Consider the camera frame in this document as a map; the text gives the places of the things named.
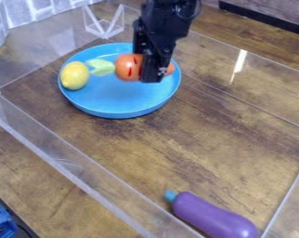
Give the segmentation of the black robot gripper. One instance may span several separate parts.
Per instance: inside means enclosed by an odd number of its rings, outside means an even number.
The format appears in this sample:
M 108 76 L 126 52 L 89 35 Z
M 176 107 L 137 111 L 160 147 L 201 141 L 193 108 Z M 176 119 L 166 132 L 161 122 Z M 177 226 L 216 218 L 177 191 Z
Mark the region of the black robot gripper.
M 144 54 L 140 81 L 160 83 L 178 39 L 186 37 L 200 15 L 200 0 L 146 0 L 133 22 L 132 52 Z

